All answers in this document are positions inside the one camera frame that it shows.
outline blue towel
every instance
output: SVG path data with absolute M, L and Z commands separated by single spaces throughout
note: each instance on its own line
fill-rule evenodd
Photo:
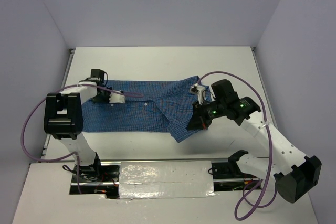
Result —
M 82 105 L 85 132 L 147 131 L 170 132 L 177 142 L 196 133 L 186 127 L 197 96 L 189 93 L 198 81 L 193 76 L 182 81 L 108 81 L 114 90 L 139 92 L 142 98 L 126 97 L 125 104 Z

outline wall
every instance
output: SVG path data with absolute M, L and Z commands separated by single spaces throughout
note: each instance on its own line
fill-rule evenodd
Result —
M 311 193 L 321 224 L 335 223 L 336 0 L 281 0 L 256 50 L 279 128 L 322 160 Z
M 20 147 L 25 117 L 60 87 L 69 52 L 41 0 L 0 0 L 0 216 L 12 223 L 30 160 Z M 43 111 L 27 128 L 27 147 L 41 155 Z
M 279 0 L 43 0 L 69 47 L 257 45 Z

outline checkered cloth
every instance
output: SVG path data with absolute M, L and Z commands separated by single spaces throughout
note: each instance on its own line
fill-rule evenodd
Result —
M 125 104 L 96 103 L 82 105 L 85 132 L 148 131 L 170 132 L 177 142 L 196 133 L 186 127 L 193 114 L 197 96 L 190 86 L 193 76 L 182 81 L 108 81 L 107 87 L 142 93 L 142 98 L 126 97 Z

